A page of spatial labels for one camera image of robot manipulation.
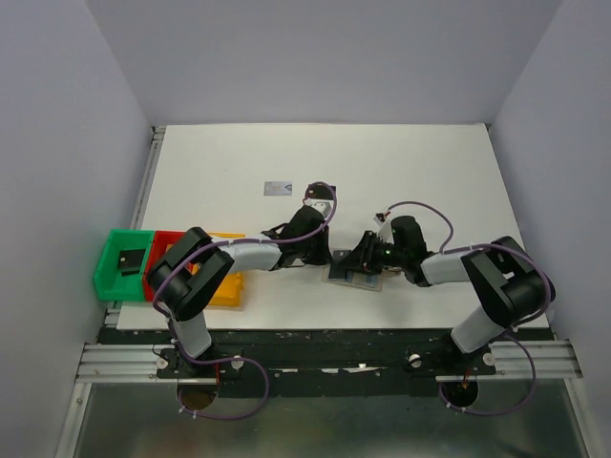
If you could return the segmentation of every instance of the small container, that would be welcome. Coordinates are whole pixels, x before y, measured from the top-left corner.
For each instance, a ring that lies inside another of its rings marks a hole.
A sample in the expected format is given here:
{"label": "small container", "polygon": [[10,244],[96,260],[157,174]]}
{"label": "small container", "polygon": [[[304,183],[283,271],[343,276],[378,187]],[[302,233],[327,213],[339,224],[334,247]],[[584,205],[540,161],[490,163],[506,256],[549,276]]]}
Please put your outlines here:
{"label": "small container", "polygon": [[142,275],[155,231],[113,229],[94,274],[101,301],[144,301]]}
{"label": "small container", "polygon": [[[184,232],[170,232],[170,231],[156,231],[155,238],[153,240],[153,246],[151,248],[151,254],[146,263],[146,268],[144,269],[144,275],[142,276],[142,287],[144,290],[144,300],[147,302],[151,302],[153,297],[155,296],[155,292],[153,288],[149,286],[149,283],[146,281],[146,276],[149,271],[153,267],[153,265],[165,254],[170,246],[176,243],[182,236]],[[220,234],[220,233],[209,233],[211,236],[215,237],[223,237],[226,239],[237,239],[244,237],[243,234]],[[197,266],[194,266],[192,273],[195,273],[197,270]],[[242,290],[243,290],[243,274],[242,272],[238,272],[236,274],[227,275],[217,289],[217,292],[214,294],[209,306],[217,306],[217,307],[226,307],[231,309],[240,309],[242,304]]]}

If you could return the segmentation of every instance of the white wall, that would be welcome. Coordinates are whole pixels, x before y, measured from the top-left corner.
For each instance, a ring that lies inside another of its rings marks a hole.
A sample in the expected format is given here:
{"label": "white wall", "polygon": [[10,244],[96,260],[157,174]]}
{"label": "white wall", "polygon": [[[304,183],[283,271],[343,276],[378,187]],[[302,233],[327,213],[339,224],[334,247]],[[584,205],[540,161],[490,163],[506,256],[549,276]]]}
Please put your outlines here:
{"label": "white wall", "polygon": [[492,122],[559,0],[87,0],[156,124]]}
{"label": "white wall", "polygon": [[611,3],[566,0],[493,124],[527,246],[558,288],[611,450]]}
{"label": "white wall", "polygon": [[0,66],[1,454],[53,456],[150,129],[82,0],[4,3]]}

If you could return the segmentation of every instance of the white table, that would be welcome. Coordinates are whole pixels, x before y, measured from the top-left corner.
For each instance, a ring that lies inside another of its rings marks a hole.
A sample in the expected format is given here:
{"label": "white table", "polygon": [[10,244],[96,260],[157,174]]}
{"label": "white table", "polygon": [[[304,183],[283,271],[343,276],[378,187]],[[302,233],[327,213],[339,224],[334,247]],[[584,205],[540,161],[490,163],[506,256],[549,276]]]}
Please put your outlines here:
{"label": "white table", "polygon": [[[293,182],[290,197],[264,197],[263,183]],[[300,208],[308,183],[337,186],[333,249],[351,249],[374,213],[421,200],[455,227],[451,247],[509,235],[516,220],[483,125],[219,124],[170,126],[158,157],[143,229],[257,234]],[[435,214],[414,215],[429,248],[448,229]],[[242,311],[205,310],[212,329],[450,328],[477,306],[468,284],[419,288],[402,276],[381,292],[321,282],[321,267],[248,272]],[[542,317],[529,327],[547,327]],[[163,329],[150,304],[124,303],[119,329]]]}

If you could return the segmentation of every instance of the metal frame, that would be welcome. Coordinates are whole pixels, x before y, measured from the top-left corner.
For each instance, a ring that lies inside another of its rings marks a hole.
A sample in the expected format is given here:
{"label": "metal frame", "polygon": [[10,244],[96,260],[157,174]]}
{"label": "metal frame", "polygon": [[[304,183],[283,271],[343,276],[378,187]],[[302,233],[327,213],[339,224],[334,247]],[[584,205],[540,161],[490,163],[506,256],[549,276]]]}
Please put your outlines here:
{"label": "metal frame", "polygon": [[[153,127],[153,139],[136,208],[130,228],[139,229],[150,196],[153,176],[165,136],[165,126]],[[116,302],[109,306],[104,326],[116,327],[119,310]],[[588,454],[604,457],[604,446],[585,396],[582,374],[573,346],[567,341],[522,342],[531,352],[539,379],[564,379]],[[94,384],[214,384],[214,379],[162,380],[157,377],[158,356],[153,350],[171,345],[85,345],[78,367],[68,413],[64,421],[56,458],[74,456],[78,437],[83,425],[87,404]],[[472,377],[478,380],[525,380],[532,377],[529,362],[521,349],[513,343],[491,345],[497,373]],[[440,376],[438,382],[457,381],[458,377]]]}

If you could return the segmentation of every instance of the plastic bin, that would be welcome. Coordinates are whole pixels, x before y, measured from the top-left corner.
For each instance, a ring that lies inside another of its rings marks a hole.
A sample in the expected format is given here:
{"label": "plastic bin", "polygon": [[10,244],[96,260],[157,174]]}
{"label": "plastic bin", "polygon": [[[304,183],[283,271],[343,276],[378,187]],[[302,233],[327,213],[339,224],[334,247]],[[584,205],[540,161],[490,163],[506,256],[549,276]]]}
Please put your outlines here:
{"label": "plastic bin", "polygon": [[[142,275],[151,251],[155,231],[113,229],[94,274],[94,285],[101,301],[144,301]],[[123,276],[119,270],[119,253],[124,250],[144,250],[137,273]]]}
{"label": "plastic bin", "polygon": [[[224,237],[224,238],[239,238],[244,237],[243,234],[221,234],[221,233],[209,233],[211,236]],[[144,300],[150,302],[153,300],[155,293],[149,283],[146,281],[146,276],[153,267],[153,265],[165,254],[169,249],[169,246],[176,243],[184,232],[170,232],[170,231],[157,231],[153,240],[153,246],[151,248],[151,254],[149,255],[144,269],[144,275],[142,276],[142,287],[144,290]],[[237,274],[227,275],[214,294],[209,306],[227,307],[231,309],[239,309],[242,302],[242,290],[243,290],[243,274],[238,272]]]}

